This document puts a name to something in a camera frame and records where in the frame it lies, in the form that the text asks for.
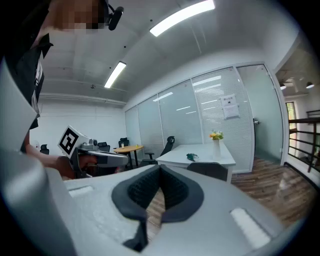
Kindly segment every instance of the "person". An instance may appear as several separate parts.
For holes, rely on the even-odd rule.
[[[15,12],[15,18],[12,19],[11,30],[7,33],[4,57],[16,85],[37,112],[37,118],[40,116],[39,94],[45,78],[39,59],[41,55],[45,58],[53,46],[49,38],[50,30],[101,28],[108,15],[103,1],[28,0],[20,3],[11,1],[16,6],[11,7]],[[30,129],[38,127],[37,118]],[[74,179],[75,173],[69,159],[66,156],[47,155],[36,150],[30,144],[29,132],[25,136],[21,151],[36,157],[45,167],[58,170],[61,176]],[[96,163],[97,159],[94,156],[79,157],[80,168]]]

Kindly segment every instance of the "yellow flowers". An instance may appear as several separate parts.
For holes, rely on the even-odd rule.
[[[224,133],[222,131],[213,131],[209,134],[209,138],[212,138],[213,140],[222,140],[224,138]]]

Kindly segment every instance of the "glass door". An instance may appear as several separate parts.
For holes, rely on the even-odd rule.
[[[252,109],[254,156],[279,164],[283,147],[283,122],[274,84],[264,65],[237,68]]]

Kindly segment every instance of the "round wooden table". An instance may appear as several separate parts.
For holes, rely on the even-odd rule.
[[[118,147],[115,148],[113,151],[116,153],[129,153],[129,161],[130,161],[130,168],[131,170],[134,168],[132,166],[132,158],[131,158],[131,152],[134,151],[134,158],[135,158],[135,165],[138,167],[138,159],[137,159],[137,150],[141,150],[144,146],[125,146],[124,148]]]

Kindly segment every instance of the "ceiling lamp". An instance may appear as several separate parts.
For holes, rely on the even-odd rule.
[[[112,71],[108,80],[106,81],[104,87],[110,88],[117,77],[120,75],[121,71],[126,67],[126,63],[119,61],[118,65],[116,65],[115,69]]]
[[[312,82],[307,82],[306,83],[306,89],[310,89],[310,88],[312,88],[312,87],[314,87],[315,85],[312,83]]]
[[[194,15],[213,10],[215,8],[215,4],[213,0],[206,0],[203,2],[196,3],[187,8],[184,8],[176,13],[172,14],[168,18],[164,19],[153,28],[150,29],[150,32],[156,37],[159,36],[162,32],[171,28],[172,26],[182,22],[183,20],[190,18]]]
[[[286,89],[286,88],[287,88],[287,87],[286,87],[283,83],[280,84],[280,89],[281,89],[281,90],[284,90],[284,89]]]

